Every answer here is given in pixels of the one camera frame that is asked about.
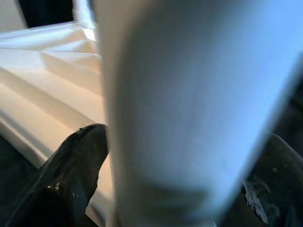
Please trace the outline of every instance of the white cylindrical pole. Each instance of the white cylindrical pole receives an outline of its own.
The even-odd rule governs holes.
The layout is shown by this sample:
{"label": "white cylindrical pole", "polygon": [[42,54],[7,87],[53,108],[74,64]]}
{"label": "white cylindrical pole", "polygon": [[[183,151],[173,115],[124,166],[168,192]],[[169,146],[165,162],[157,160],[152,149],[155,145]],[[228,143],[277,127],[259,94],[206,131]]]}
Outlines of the white cylindrical pole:
{"label": "white cylindrical pole", "polygon": [[201,226],[233,198],[292,87],[301,0],[97,5],[124,227]]}

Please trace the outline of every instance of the blurry white object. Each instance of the blurry white object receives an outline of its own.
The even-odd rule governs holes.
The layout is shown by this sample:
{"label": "blurry white object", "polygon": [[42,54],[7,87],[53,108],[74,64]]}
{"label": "blurry white object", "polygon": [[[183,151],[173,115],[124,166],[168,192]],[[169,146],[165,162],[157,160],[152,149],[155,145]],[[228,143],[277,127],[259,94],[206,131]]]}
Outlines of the blurry white object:
{"label": "blurry white object", "polygon": [[[0,133],[34,166],[78,128],[105,123],[96,53],[94,30],[74,23],[0,35]],[[101,226],[113,204],[108,159],[99,176],[87,215]]]}
{"label": "blurry white object", "polygon": [[74,20],[83,27],[96,28],[94,13],[90,7],[89,0],[73,0],[72,14]]}
{"label": "blurry white object", "polygon": [[303,2],[96,3],[121,223],[215,220],[295,84]]}

